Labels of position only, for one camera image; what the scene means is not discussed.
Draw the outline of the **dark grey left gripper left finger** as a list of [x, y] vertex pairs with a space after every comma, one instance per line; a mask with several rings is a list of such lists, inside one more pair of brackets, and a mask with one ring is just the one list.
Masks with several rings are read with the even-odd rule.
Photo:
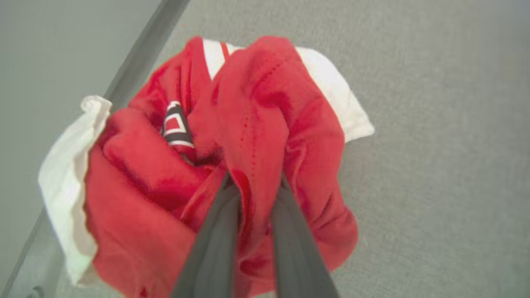
[[171, 292], [173, 298], [232, 298], [241, 194], [225, 174]]

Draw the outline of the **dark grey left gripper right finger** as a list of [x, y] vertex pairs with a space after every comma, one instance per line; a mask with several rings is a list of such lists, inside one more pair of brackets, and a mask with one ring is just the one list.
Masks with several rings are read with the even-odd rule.
[[338, 298], [338, 291], [284, 174], [273, 204], [271, 224], [277, 297]]

